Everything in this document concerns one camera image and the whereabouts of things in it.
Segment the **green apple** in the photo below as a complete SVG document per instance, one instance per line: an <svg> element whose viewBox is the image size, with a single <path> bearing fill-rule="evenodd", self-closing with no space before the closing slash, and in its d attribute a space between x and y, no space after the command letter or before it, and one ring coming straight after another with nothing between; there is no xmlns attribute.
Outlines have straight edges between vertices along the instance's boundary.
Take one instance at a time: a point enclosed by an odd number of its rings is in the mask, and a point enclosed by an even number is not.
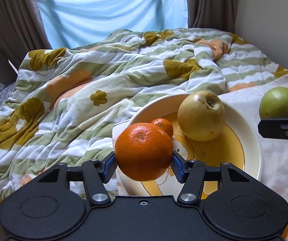
<svg viewBox="0 0 288 241"><path fill-rule="evenodd" d="M288 88L275 87L264 94L259 106L260 119L288 118Z"/></svg>

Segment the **large orange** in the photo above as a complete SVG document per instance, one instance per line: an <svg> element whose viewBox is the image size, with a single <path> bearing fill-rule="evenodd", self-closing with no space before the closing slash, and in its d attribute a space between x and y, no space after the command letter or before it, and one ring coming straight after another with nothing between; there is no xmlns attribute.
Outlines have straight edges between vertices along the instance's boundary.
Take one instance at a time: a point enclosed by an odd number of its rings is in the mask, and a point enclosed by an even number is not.
<svg viewBox="0 0 288 241"><path fill-rule="evenodd" d="M121 171L134 181L153 181L171 164L173 144L159 126L136 123L127 127L115 143L115 159Z"/></svg>

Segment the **yellow apple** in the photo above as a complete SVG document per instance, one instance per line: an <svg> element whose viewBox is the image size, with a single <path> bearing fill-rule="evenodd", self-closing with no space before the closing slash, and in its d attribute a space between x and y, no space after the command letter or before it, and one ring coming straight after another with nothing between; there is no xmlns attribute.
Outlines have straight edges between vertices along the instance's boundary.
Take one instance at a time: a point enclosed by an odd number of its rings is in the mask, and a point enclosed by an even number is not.
<svg viewBox="0 0 288 241"><path fill-rule="evenodd" d="M210 141L218 137L224 128L224 105L216 94L206 90L198 91L183 100L177 120L188 138Z"/></svg>

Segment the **small mandarin front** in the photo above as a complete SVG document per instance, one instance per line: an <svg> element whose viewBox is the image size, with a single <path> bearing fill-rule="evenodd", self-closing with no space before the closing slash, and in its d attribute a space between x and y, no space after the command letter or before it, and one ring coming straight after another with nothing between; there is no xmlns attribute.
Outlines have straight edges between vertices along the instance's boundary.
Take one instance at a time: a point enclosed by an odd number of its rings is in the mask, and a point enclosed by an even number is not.
<svg viewBox="0 0 288 241"><path fill-rule="evenodd" d="M173 130L173 125L166 119L164 118L157 118L151 121L151 124L155 124L159 126L161 129L163 129L170 138L172 138L174 130Z"/></svg>

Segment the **white floral tablecloth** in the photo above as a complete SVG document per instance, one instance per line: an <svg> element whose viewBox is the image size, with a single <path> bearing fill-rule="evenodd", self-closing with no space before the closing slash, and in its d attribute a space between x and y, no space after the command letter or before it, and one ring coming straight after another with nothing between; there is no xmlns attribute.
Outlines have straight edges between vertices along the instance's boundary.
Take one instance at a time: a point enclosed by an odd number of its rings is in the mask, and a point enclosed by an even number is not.
<svg viewBox="0 0 288 241"><path fill-rule="evenodd" d="M221 99L240 111L252 127L257 128L261 98L269 89L288 87L288 71L276 79L269 77L266 82L255 85L238 82L237 85L239 88L225 93ZM288 202L288 140L260 138L260 142L264 151L261 182Z"/></svg>

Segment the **cream yellow duck plate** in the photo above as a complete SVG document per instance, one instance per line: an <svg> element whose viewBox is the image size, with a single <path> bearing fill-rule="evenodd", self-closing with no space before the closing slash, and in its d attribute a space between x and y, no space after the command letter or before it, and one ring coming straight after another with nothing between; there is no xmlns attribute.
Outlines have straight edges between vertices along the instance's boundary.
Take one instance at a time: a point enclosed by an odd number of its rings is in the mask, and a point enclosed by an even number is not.
<svg viewBox="0 0 288 241"><path fill-rule="evenodd" d="M145 105L130 120L125 120L113 127L113 139L134 123L149 123L157 118L164 118L173 125L173 149L186 160L197 159L208 166L219 166L230 162L259 180L262 174L262 147L248 121L242 113L224 101L225 126L222 133L211 141L193 141L182 133L177 112L185 94L163 96ZM155 181L137 182L116 171L118 192L122 196L160 196L178 197L183 185L177 181L172 170L168 170Z"/></svg>

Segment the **striped floral quilt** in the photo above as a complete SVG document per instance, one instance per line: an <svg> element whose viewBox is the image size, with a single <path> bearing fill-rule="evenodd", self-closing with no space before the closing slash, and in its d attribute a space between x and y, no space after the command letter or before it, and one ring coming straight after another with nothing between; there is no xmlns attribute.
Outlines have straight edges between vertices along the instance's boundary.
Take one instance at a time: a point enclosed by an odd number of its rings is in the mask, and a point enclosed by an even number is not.
<svg viewBox="0 0 288 241"><path fill-rule="evenodd" d="M117 30L74 49L29 52L0 107L0 204L56 163L102 159L112 128L165 95L224 94L288 72L215 29Z"/></svg>

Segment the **right brown curtain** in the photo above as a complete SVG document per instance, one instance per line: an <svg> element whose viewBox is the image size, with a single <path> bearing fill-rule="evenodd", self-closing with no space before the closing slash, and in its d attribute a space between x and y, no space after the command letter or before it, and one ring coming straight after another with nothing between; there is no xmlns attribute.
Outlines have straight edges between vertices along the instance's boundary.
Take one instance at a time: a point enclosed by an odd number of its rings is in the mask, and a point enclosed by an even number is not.
<svg viewBox="0 0 288 241"><path fill-rule="evenodd" d="M233 33L237 0L187 0L188 26Z"/></svg>

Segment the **brown curtain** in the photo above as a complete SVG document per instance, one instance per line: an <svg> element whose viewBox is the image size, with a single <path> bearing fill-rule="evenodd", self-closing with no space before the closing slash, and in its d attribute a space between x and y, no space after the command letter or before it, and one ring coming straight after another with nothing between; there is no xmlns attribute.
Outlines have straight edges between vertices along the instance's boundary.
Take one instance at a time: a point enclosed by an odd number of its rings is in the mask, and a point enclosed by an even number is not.
<svg viewBox="0 0 288 241"><path fill-rule="evenodd" d="M0 0L0 50L16 68L28 52L51 48L36 0Z"/></svg>
<svg viewBox="0 0 288 241"><path fill-rule="evenodd" d="M188 26L233 33L237 0L187 0Z"/></svg>

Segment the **light blue window sheet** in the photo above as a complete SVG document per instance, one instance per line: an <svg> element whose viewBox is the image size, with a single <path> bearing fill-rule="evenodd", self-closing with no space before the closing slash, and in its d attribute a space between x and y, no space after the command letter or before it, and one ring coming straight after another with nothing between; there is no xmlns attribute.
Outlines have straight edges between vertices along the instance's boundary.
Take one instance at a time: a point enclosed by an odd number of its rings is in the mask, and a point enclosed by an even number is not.
<svg viewBox="0 0 288 241"><path fill-rule="evenodd" d="M162 31L188 26L187 0L36 0L53 48L99 42L117 29Z"/></svg>

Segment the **left brown curtain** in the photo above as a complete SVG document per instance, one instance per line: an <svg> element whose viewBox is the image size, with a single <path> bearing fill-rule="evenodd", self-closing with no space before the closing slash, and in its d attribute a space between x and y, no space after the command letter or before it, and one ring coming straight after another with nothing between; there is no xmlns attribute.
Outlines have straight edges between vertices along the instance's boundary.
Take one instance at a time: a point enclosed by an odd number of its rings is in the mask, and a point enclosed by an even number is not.
<svg viewBox="0 0 288 241"><path fill-rule="evenodd" d="M0 0L0 50L16 68L28 52L51 48L36 0Z"/></svg>

